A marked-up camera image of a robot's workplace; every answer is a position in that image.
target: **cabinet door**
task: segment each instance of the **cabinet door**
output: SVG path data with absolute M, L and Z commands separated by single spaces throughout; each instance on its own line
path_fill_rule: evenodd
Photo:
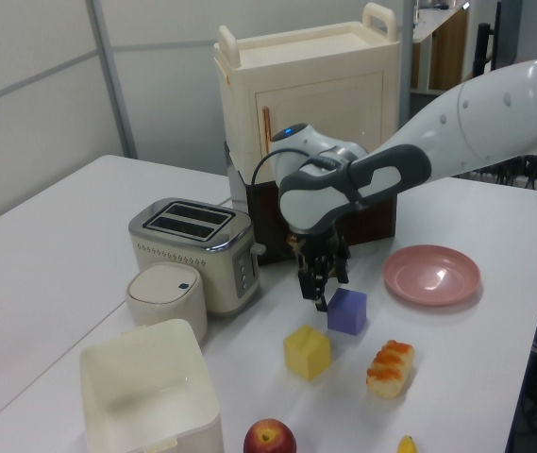
M 383 73 L 256 93 L 261 156 L 269 137 L 307 123 L 330 137 L 372 151 L 382 143 Z

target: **cabinet handle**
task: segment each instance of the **cabinet handle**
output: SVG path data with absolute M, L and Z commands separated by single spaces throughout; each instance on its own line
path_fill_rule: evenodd
M 264 106 L 261 108 L 261 114 L 264 121 L 264 142 L 266 143 L 265 154 L 270 153 L 270 141 L 272 140 L 272 129 L 270 128 L 270 110 Z

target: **toy food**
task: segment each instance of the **toy food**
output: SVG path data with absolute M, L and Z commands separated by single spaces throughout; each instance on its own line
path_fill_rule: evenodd
M 382 398 L 396 398 L 409 377 L 414 355 L 414 348 L 410 344 L 390 340 L 366 371 L 367 387 Z

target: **yellow cube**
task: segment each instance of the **yellow cube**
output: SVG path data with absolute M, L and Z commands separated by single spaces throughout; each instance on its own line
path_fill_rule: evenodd
M 331 342 L 310 326 L 300 327 L 283 344 L 285 364 L 305 380 L 313 380 L 331 365 Z

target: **pink plate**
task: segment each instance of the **pink plate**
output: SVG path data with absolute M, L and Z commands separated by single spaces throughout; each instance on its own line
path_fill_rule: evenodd
M 383 267 L 386 286 L 423 305 L 451 305 L 476 292 L 479 269 L 463 253 L 439 245 L 414 245 L 393 253 Z

